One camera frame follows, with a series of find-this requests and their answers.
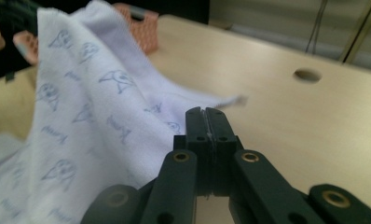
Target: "towel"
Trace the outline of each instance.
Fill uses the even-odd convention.
[[[188,109],[240,99],[170,82],[103,1],[72,15],[41,8],[38,33],[33,126],[0,157],[0,223],[79,223],[104,189],[158,175]]]

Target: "beige tabletop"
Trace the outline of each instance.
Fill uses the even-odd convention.
[[[159,19],[158,41],[149,58],[168,79],[248,97],[247,105],[224,112],[243,145],[265,154],[293,187],[308,192],[330,183],[371,207],[370,71],[171,16]],[[321,79],[303,81],[297,70]],[[0,131],[26,136],[33,72],[9,84],[0,80]],[[198,207],[197,223],[233,223],[226,199],[199,199]]]

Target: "round hole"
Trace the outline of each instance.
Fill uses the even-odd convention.
[[[326,202],[332,204],[335,207],[347,208],[350,207],[350,201],[343,194],[333,191],[325,190],[323,191],[323,198]]]
[[[188,161],[189,160],[188,154],[185,154],[183,152],[176,153],[176,154],[174,154],[173,157],[174,157],[174,160],[175,161],[179,161],[179,162],[183,162],[183,161]]]
[[[244,161],[248,161],[248,162],[256,162],[256,161],[259,161],[258,156],[255,155],[254,153],[251,153],[251,152],[243,153],[243,155],[241,155],[241,158],[242,158]]]
[[[293,223],[293,224],[307,224],[307,220],[302,217],[301,215],[297,213],[290,213],[288,215],[288,219]]]
[[[169,213],[162,213],[157,217],[157,224],[172,224],[174,217]]]
[[[298,80],[308,83],[316,83],[322,78],[319,73],[309,69],[298,69],[294,72],[294,76]]]
[[[107,198],[107,205],[109,207],[119,207],[127,203],[129,196],[126,192],[116,191]]]

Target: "wooden table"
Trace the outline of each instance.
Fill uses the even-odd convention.
[[[371,206],[370,71],[172,16],[159,19],[158,40],[159,50],[149,58],[167,78],[221,96],[248,97],[246,106],[224,112],[243,145],[264,153],[293,187],[308,192],[330,183]],[[299,69],[321,79],[295,78]],[[34,98],[30,81],[15,82],[26,89],[14,91],[18,84],[0,81],[0,131],[24,137]],[[232,223],[226,203],[199,199],[197,222]]]

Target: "orange basket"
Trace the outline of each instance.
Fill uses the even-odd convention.
[[[158,14],[127,4],[116,3],[113,7],[127,21],[131,34],[145,54],[158,48]],[[23,58],[31,65],[38,63],[38,39],[27,31],[14,35],[14,45]]]

